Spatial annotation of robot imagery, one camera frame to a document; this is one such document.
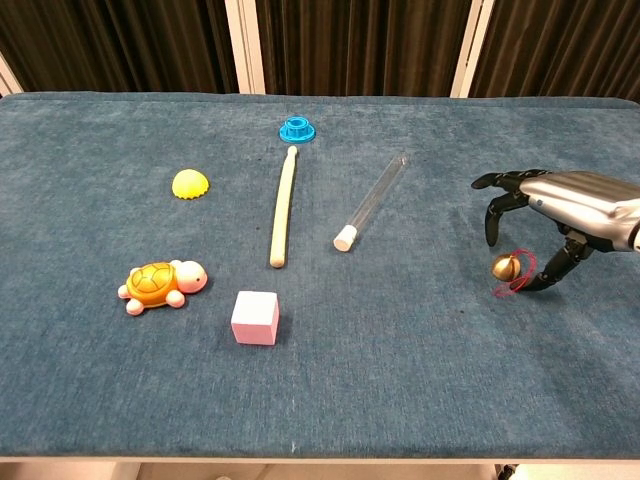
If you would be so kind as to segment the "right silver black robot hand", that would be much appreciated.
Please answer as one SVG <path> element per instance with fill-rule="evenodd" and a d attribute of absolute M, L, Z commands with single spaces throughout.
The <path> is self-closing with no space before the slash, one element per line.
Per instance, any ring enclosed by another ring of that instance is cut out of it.
<path fill-rule="evenodd" d="M 486 173 L 471 187 L 498 187 L 505 191 L 489 203 L 484 229 L 487 244 L 499 236 L 502 215 L 530 207 L 554 221 L 565 245 L 544 270 L 513 291 L 541 291 L 562 280 L 593 251 L 639 250 L 639 187 L 633 183 L 588 171 L 551 172 L 531 169 Z"/>

